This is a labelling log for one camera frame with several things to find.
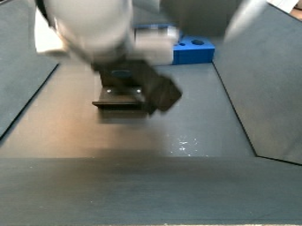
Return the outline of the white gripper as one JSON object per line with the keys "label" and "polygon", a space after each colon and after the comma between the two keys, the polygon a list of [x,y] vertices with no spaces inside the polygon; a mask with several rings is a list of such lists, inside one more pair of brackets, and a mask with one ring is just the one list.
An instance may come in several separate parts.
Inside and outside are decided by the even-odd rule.
{"label": "white gripper", "polygon": [[171,64],[180,41],[175,26],[125,27],[97,33],[91,48],[94,70],[125,61],[143,60],[151,65]]}

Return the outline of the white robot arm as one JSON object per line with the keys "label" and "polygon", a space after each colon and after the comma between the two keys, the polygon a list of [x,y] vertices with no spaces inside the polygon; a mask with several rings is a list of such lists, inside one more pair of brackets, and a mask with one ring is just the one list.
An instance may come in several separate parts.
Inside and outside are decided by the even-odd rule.
{"label": "white robot arm", "polygon": [[77,57],[91,65],[174,62],[180,29],[142,22],[139,11],[161,14],[162,0],[34,0],[35,49],[50,57]]}

